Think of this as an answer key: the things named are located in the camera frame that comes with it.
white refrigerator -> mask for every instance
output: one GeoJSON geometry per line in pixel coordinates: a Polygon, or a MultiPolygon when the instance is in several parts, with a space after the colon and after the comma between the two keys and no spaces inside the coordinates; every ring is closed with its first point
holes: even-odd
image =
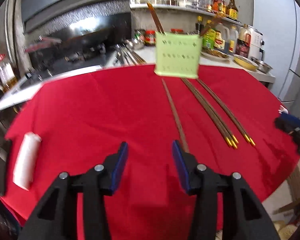
{"type": "Polygon", "coordinates": [[[254,0],[253,26],[276,77],[270,90],[289,109],[300,90],[300,7],[294,0],[254,0]]]}

tile floor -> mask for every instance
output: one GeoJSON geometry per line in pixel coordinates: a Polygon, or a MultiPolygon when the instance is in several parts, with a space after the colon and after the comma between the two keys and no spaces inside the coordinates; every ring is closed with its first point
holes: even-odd
{"type": "Polygon", "coordinates": [[[268,197],[262,204],[265,207],[266,211],[270,215],[273,221],[283,220],[285,223],[288,223],[290,218],[292,217],[293,210],[288,212],[280,213],[280,214],[273,214],[273,211],[281,208],[292,202],[290,189],[287,181],[285,180],[277,190],[268,197]]]}

brown glass bottle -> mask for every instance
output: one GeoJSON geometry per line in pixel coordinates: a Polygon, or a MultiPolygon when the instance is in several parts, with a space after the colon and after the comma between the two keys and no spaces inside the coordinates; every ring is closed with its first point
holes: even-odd
{"type": "Polygon", "coordinates": [[[234,0],[230,0],[228,6],[227,6],[227,10],[226,10],[226,14],[234,19],[234,20],[237,20],[238,19],[238,8],[236,7],[235,5],[235,2],[234,0]]]}

gold chopstick tip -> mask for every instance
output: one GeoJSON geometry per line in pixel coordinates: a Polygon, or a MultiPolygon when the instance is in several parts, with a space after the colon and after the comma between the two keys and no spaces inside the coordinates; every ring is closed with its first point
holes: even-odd
{"type": "Polygon", "coordinates": [[[248,135],[244,135],[244,138],[246,139],[246,141],[248,142],[248,143],[250,143],[250,139],[249,139],[249,137],[248,137],[248,135]]]}
{"type": "Polygon", "coordinates": [[[234,142],[234,140],[231,140],[231,144],[232,144],[232,147],[234,148],[234,149],[238,149],[238,147],[237,147],[237,145],[235,144],[235,142],[234,142]]]}
{"type": "Polygon", "coordinates": [[[230,139],[229,139],[228,137],[226,137],[225,139],[226,139],[227,144],[228,144],[230,147],[232,147],[232,143],[231,143],[230,139]]]}
{"type": "Polygon", "coordinates": [[[232,138],[233,138],[233,140],[235,141],[236,144],[239,143],[238,140],[237,140],[237,138],[234,135],[232,135],[232,138]]]}
{"type": "Polygon", "coordinates": [[[250,137],[250,143],[251,143],[253,146],[256,146],[256,144],[254,143],[254,141],[252,140],[251,137],[250,137]]]}

green bottle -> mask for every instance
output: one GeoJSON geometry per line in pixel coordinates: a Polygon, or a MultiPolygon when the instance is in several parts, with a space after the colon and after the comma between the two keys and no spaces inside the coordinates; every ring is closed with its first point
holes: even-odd
{"type": "Polygon", "coordinates": [[[214,41],[216,39],[216,30],[210,29],[206,32],[202,39],[202,45],[204,48],[213,49],[214,41]]]}

